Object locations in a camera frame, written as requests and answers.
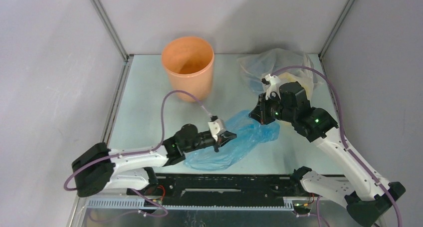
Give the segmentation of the translucent white plastic bag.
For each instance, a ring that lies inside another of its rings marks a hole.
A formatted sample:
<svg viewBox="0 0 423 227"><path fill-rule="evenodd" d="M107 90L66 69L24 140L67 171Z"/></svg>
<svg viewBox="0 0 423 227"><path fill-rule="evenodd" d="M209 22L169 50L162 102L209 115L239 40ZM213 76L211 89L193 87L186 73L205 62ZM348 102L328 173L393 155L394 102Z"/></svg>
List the translucent white plastic bag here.
<svg viewBox="0 0 423 227"><path fill-rule="evenodd" d="M308 54L282 48L271 49L261 54L243 56L237 61L243 82L256 95L265 92L261 79L267 74L272 74L288 66L314 67ZM299 82L306 90L308 99L311 99L313 91L322 84L317 74L300 68L283 71L278 74L278 77L286 82Z"/></svg>

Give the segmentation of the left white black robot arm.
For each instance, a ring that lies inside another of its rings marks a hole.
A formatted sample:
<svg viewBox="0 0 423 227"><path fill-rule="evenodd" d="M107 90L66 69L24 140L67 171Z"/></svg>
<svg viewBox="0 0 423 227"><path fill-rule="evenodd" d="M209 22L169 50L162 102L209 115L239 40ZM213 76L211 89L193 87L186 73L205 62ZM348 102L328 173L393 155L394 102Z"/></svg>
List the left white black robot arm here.
<svg viewBox="0 0 423 227"><path fill-rule="evenodd" d="M186 124L155 150L125 152L97 143L71 164L77 195L90 197L106 189L135 189L152 195L158 188L154 167L178 164L185 160L186 153L207 147L218 152L236 137L217 120L210 122L209 130L204 132Z"/></svg>

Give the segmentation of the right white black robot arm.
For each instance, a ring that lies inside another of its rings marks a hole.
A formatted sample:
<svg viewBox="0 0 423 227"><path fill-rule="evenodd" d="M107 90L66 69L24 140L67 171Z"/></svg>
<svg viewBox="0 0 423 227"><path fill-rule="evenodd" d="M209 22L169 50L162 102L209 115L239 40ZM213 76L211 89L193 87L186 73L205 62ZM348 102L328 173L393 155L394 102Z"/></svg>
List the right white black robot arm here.
<svg viewBox="0 0 423 227"><path fill-rule="evenodd" d="M262 125L276 120L290 123L294 130L322 150L341 168L346 181L318 174L309 167L296 169L290 189L296 196L307 192L344 207L363 227L370 227L405 193L400 182L381 176L341 133L337 121L324 109L312 107L305 89L297 82L265 81L250 118Z"/></svg>

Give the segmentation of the blue plastic trash bag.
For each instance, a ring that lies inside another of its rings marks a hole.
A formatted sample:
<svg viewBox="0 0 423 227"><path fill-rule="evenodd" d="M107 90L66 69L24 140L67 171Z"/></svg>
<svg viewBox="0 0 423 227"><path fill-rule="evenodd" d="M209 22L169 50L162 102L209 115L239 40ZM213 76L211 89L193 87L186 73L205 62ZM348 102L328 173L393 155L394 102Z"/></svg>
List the blue plastic trash bag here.
<svg viewBox="0 0 423 227"><path fill-rule="evenodd" d="M225 124L237 137L215 152L213 147L187 155L184 166L198 171L222 171L239 162L259 144L278 139L280 124L261 125L249 117L249 110L242 110L229 118Z"/></svg>

